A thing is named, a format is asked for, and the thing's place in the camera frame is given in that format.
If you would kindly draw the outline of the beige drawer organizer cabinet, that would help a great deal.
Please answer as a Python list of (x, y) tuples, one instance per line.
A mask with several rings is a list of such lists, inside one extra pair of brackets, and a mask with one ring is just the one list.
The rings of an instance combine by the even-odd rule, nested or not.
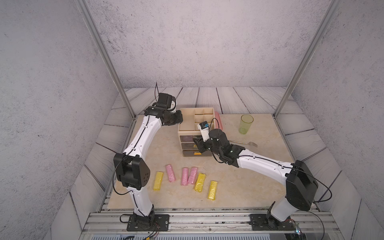
[(215, 118), (214, 108), (180, 108), (183, 122), (179, 124), (178, 135), (183, 150), (199, 151), (195, 145), (194, 137), (201, 136), (198, 124), (207, 121), (209, 124)]

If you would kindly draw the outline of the transparent drawer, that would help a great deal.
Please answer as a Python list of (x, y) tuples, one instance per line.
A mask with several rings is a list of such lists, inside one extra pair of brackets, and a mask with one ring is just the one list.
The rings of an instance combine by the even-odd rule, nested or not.
[(199, 151), (195, 151), (195, 150), (183, 150), (182, 153), (184, 157), (211, 157), (212, 156), (212, 153), (209, 151), (200, 153)]

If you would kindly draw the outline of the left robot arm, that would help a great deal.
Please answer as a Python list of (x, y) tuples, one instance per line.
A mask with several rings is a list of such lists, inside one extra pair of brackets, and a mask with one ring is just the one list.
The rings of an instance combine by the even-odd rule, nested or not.
[(134, 203), (134, 214), (137, 216), (147, 218), (153, 212), (153, 204), (146, 189), (151, 170), (145, 162), (151, 143), (162, 126), (173, 126), (182, 122), (183, 115), (180, 110), (148, 107), (131, 143), (123, 153), (114, 157), (117, 180), (127, 188)]

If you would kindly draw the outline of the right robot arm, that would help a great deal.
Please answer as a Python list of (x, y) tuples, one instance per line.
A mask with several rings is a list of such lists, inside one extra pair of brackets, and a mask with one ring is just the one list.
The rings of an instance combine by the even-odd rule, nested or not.
[(211, 152), (221, 163), (254, 171), (286, 187), (286, 195), (274, 202), (266, 214), (269, 223), (282, 223), (297, 211), (311, 209), (319, 184), (304, 162), (281, 162), (258, 155), (230, 143), (220, 129), (204, 129), (201, 134), (193, 138), (200, 153)]

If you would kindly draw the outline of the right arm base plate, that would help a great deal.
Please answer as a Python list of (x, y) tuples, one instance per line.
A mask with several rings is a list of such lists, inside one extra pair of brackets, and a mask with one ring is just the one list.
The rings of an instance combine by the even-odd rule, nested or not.
[(273, 217), (263, 214), (250, 214), (250, 226), (253, 231), (295, 231), (296, 226), (292, 220), (279, 222)]

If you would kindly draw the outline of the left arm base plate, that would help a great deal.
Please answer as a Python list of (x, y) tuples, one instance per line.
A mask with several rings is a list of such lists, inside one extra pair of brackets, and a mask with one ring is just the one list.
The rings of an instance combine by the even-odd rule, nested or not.
[(127, 223), (128, 232), (167, 232), (169, 230), (170, 215), (154, 215), (142, 217), (130, 215)]

